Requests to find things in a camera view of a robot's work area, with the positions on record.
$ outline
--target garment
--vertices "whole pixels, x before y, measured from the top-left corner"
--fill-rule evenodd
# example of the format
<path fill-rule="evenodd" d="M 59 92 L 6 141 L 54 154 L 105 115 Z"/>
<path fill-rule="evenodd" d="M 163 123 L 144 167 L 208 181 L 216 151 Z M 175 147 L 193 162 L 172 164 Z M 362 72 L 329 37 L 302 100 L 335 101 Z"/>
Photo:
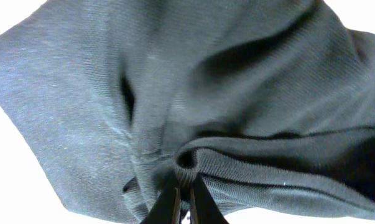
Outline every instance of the garment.
<path fill-rule="evenodd" d="M 375 35 L 323 1 L 51 0 L 0 36 L 0 105 L 72 212 L 200 174 L 223 215 L 375 220 Z"/>

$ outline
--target cloth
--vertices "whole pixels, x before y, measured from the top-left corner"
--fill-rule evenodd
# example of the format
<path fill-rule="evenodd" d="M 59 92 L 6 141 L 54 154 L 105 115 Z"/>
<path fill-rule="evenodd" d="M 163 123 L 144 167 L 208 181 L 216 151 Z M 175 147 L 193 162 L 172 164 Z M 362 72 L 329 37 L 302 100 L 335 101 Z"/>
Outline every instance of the cloth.
<path fill-rule="evenodd" d="M 51 0 L 0 36 L 0 105 L 72 212 L 138 223 L 176 173 L 375 220 L 375 35 L 323 1 Z"/>

